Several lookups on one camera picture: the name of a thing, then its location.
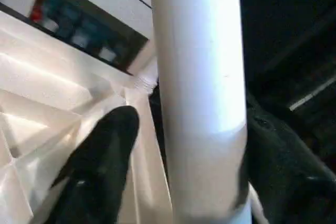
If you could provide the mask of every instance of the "white vertical pole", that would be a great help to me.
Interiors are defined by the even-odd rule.
[[[239,0],[152,0],[176,223],[251,223]]]

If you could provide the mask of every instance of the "black object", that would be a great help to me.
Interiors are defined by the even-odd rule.
[[[336,176],[283,121],[248,96],[249,179],[270,224],[336,222]]]
[[[139,129],[131,106],[103,117],[69,157],[53,187],[66,185],[45,224],[115,223]]]

